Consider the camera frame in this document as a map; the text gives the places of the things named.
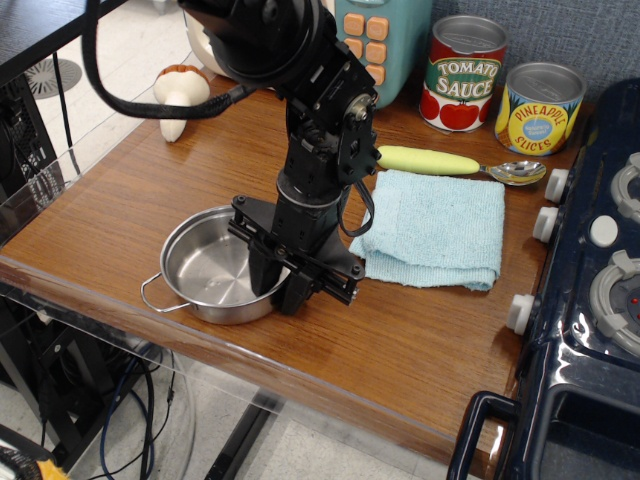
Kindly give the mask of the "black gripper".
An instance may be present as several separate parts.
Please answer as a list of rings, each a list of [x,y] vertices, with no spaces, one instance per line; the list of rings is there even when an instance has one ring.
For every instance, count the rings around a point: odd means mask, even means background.
[[[346,305],[354,301],[365,269],[340,237],[346,231],[343,213],[350,193],[346,186],[306,198],[280,179],[275,203],[234,197],[229,230],[247,243],[256,296],[272,291],[286,268],[290,274],[276,294],[283,315],[295,315],[320,291]]]

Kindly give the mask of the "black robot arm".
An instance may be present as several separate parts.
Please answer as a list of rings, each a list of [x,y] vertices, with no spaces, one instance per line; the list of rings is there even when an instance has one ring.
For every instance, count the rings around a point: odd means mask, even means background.
[[[374,211],[364,182],[380,157],[373,78],[318,1],[186,1],[183,9],[236,81],[232,100],[270,88],[286,103],[288,150],[277,200],[232,202],[230,228],[248,245],[253,292],[267,293],[287,271],[286,315],[320,291],[352,302],[365,271],[344,245],[350,230],[343,214],[352,192]]]

